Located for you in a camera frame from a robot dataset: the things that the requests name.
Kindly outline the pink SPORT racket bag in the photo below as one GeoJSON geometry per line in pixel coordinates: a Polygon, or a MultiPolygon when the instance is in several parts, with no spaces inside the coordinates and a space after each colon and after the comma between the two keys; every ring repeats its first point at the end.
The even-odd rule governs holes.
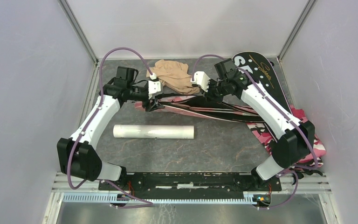
{"type": "Polygon", "coordinates": [[[230,122],[264,122],[261,116],[250,106],[207,101],[202,95],[169,93],[158,95],[157,99],[158,107],[155,109],[156,112],[173,112],[186,116],[230,122]]]}

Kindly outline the white shuttlecock tube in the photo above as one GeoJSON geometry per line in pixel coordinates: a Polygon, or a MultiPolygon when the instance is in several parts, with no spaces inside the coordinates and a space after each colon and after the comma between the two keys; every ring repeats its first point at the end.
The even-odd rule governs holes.
{"type": "Polygon", "coordinates": [[[114,125],[115,138],[194,139],[194,126],[114,125]]]}

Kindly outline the black SPORT racket bag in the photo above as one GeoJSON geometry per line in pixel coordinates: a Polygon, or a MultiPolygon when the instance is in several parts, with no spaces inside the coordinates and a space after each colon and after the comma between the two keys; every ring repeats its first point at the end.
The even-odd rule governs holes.
{"type": "Polygon", "coordinates": [[[289,113],[290,104],[283,92],[274,70],[274,64],[264,55],[255,51],[243,51],[232,56],[236,66],[247,70],[254,80],[259,80],[266,91],[289,113]]]}

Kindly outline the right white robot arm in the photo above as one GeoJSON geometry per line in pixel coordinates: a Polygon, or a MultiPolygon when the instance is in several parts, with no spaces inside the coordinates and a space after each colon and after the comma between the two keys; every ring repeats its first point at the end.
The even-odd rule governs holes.
{"type": "Polygon", "coordinates": [[[310,121],[302,122],[286,111],[263,87],[244,69],[237,67],[231,59],[215,64],[219,81],[210,81],[207,96],[222,99],[235,95],[254,109],[265,121],[277,138],[271,155],[255,168],[250,178],[255,190],[263,190],[269,179],[294,166],[311,154],[316,157],[313,143],[315,127],[310,121]]]}

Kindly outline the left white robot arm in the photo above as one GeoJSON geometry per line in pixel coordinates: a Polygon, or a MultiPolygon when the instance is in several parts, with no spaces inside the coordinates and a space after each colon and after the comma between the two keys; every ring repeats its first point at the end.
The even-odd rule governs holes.
{"type": "Polygon", "coordinates": [[[98,141],[111,118],[127,101],[139,101],[150,110],[152,97],[162,92],[162,84],[155,73],[145,80],[144,86],[135,81],[139,71],[119,66],[117,74],[103,86],[86,120],[69,137],[57,143],[60,168],[68,177],[74,176],[88,181],[110,180],[116,190],[123,190],[128,178],[123,175],[124,167],[103,162],[96,152],[98,141]]]}

